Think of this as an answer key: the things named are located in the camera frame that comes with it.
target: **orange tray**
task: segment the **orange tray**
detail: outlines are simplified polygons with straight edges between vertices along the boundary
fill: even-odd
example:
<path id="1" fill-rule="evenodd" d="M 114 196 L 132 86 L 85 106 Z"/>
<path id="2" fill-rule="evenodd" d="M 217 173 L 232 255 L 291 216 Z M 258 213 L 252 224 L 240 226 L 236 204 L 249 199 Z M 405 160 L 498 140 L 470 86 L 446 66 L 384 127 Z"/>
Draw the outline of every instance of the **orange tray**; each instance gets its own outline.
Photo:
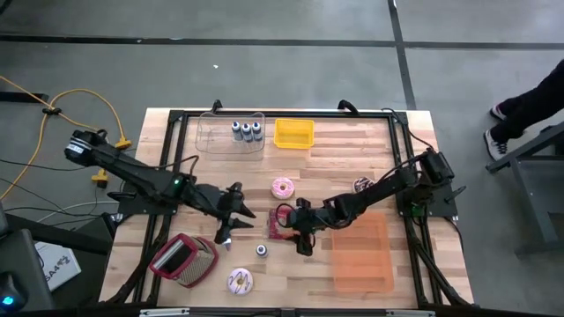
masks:
<path id="1" fill-rule="evenodd" d="M 331 231 L 336 291 L 394 290 L 390 240 L 384 214 L 364 214 L 346 229 Z"/>

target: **clear plastic container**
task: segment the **clear plastic container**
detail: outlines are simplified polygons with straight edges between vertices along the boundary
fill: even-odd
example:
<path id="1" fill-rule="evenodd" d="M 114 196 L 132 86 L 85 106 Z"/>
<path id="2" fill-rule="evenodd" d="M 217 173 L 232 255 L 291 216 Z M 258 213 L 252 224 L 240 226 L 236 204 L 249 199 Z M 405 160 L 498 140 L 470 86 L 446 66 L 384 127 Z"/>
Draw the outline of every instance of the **clear plastic container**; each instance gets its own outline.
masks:
<path id="1" fill-rule="evenodd" d="M 232 126 L 238 122 L 242 127 L 245 123 L 252 127 L 257 122 L 260 124 L 262 138 L 260 141 L 247 142 L 238 140 Z M 215 161 L 249 161 L 263 159 L 264 138 L 266 124 L 264 114 L 252 115 L 217 115 L 210 112 L 200 115 L 197 124 L 196 149 L 204 159 Z"/>

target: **concrete floor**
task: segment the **concrete floor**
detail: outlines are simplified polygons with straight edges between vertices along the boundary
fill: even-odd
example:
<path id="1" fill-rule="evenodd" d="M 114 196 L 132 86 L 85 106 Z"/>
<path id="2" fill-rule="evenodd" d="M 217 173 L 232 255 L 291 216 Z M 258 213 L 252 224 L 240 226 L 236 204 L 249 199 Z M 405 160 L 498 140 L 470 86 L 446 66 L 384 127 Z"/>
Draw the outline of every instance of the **concrete floor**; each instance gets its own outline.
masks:
<path id="1" fill-rule="evenodd" d="M 562 43 L 564 2 L 559 0 L 396 0 L 405 41 Z M 18 0 L 0 17 L 0 33 L 135 36 L 198 39 L 394 41 L 386 0 Z M 127 136 L 137 141 L 147 107 L 326 107 L 341 99 L 358 108 L 406 109 L 395 48 L 320 46 L 140 46 L 0 42 L 0 75 L 51 96 L 84 87 L 110 100 Z M 564 256 L 519 260 L 516 247 L 531 239 L 510 171 L 492 176 L 482 132 L 494 123 L 492 105 L 531 89 L 564 50 L 405 50 L 417 109 L 430 110 L 455 185 L 465 260 L 476 303 L 524 312 L 564 312 Z M 0 83 L 0 89 L 12 89 Z M 109 129 L 111 113 L 95 98 L 69 96 L 65 113 Z M 0 158 L 27 161 L 41 121 L 40 107 L 0 105 Z M 550 121 L 562 120 L 561 114 Z M 532 127 L 523 140 L 548 122 Z M 74 127 L 48 122 L 36 164 L 72 167 L 63 148 Z M 19 166 L 2 164 L 7 180 Z M 19 183 L 68 206 L 94 199 L 88 180 L 96 169 L 51 172 L 30 169 Z M 116 188 L 119 181 L 110 182 Z M 100 200 L 108 199 L 100 191 Z M 5 208 L 53 206 L 14 189 Z M 92 207 L 73 210 L 88 212 Z M 114 204 L 97 212 L 115 212 Z M 38 220 L 48 212 L 19 210 Z M 55 224 L 71 220 L 56 215 Z M 72 228 L 76 224 L 62 225 Z"/>

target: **pink donut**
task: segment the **pink donut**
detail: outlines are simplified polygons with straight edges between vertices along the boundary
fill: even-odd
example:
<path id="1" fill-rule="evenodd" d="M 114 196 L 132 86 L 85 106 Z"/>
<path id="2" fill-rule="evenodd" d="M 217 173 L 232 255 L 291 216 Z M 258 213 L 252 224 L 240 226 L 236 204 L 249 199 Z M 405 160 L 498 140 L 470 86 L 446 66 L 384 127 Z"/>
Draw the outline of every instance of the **pink donut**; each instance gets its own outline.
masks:
<path id="1" fill-rule="evenodd" d="M 272 182 L 271 191 L 278 199 L 288 199 L 293 194 L 293 183 L 286 177 L 278 177 Z"/>

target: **shoe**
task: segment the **shoe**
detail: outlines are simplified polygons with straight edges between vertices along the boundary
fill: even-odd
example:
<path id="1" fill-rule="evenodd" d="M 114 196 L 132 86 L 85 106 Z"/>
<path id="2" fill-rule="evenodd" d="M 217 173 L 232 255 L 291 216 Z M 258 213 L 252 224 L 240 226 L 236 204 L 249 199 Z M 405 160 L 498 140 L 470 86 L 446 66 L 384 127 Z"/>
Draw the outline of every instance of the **shoe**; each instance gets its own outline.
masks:
<path id="1" fill-rule="evenodd" d="M 484 141 L 486 142 L 487 152 L 493 160 L 501 159 L 507 154 L 508 144 L 495 142 L 490 135 L 490 130 L 484 132 Z"/>
<path id="2" fill-rule="evenodd" d="M 507 118 L 507 116 L 506 116 L 505 114 L 502 114 L 502 113 L 501 113 L 500 105 L 497 105 L 497 106 L 492 107 L 492 108 L 490 109 L 490 115 L 491 115 L 493 118 L 495 118 L 495 119 L 497 119 L 497 120 L 501 120 L 501 121 L 504 121 L 504 120 Z"/>
<path id="3" fill-rule="evenodd" d="M 375 181 L 370 180 L 368 177 L 360 177 L 352 183 L 352 191 L 356 194 L 374 184 Z"/>

